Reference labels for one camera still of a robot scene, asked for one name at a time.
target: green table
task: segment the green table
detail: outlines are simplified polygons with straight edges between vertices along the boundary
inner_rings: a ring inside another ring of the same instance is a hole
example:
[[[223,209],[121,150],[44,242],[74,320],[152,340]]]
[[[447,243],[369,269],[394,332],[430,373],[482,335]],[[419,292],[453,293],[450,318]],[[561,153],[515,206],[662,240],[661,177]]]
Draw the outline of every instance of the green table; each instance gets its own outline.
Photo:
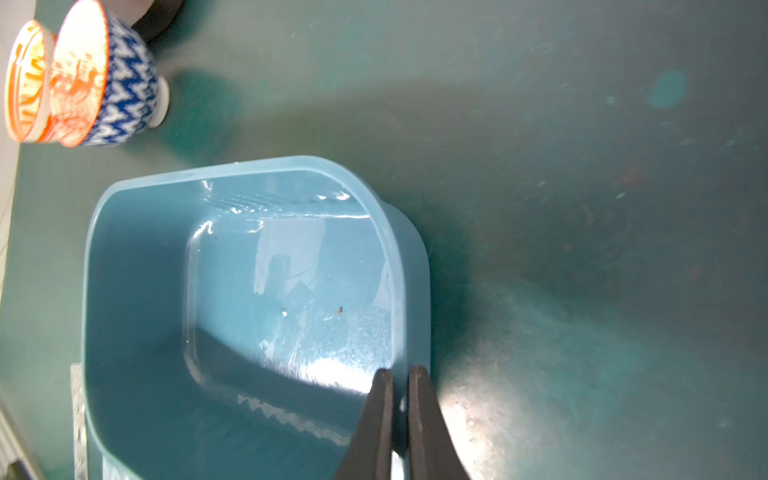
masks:
[[[58,28],[66,0],[39,0]],[[433,376],[484,478],[768,477],[759,2],[187,0],[160,128],[24,146],[2,401],[71,477],[85,234],[116,180],[291,154],[354,170],[432,269]]]

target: bowl foot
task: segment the bowl foot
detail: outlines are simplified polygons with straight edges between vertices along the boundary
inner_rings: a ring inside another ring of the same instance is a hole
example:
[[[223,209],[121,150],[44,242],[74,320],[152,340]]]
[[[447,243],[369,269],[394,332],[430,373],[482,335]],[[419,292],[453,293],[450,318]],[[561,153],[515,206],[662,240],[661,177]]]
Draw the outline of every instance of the bowl foot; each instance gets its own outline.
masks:
[[[149,119],[147,125],[149,128],[157,128],[163,119],[165,114],[168,113],[168,105],[170,104],[170,87],[168,86],[168,80],[165,77],[157,77],[157,105],[155,105],[154,113]]]

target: blue and white bowl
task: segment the blue and white bowl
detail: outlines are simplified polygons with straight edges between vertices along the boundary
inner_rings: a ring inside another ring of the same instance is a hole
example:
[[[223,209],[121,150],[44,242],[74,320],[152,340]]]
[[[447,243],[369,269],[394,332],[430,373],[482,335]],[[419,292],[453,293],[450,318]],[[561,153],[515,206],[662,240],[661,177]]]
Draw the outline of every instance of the blue and white bowl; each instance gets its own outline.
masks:
[[[61,26],[51,67],[51,116],[66,147],[122,144],[158,126],[168,83],[138,33],[97,0],[79,0]]]

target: orange pattern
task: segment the orange pattern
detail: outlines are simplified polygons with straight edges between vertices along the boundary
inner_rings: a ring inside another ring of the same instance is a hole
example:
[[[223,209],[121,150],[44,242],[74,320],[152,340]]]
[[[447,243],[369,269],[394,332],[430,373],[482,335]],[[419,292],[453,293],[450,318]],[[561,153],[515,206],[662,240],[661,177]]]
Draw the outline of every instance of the orange pattern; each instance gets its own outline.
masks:
[[[61,26],[51,66],[51,116],[64,146],[76,147],[93,127],[108,63],[104,9],[96,0],[79,0]]]
[[[28,22],[16,38],[8,65],[5,119],[15,141],[27,139],[41,110],[45,86],[44,36],[39,23]]]

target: plastic tub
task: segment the plastic tub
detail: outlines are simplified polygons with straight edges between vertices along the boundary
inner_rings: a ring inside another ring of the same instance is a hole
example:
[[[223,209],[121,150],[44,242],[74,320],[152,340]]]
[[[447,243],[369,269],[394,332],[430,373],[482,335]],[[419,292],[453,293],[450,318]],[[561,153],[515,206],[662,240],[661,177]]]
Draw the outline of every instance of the plastic tub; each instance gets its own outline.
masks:
[[[321,158],[117,183],[85,257],[90,426],[139,478],[330,478],[374,372],[429,365],[419,234]]]

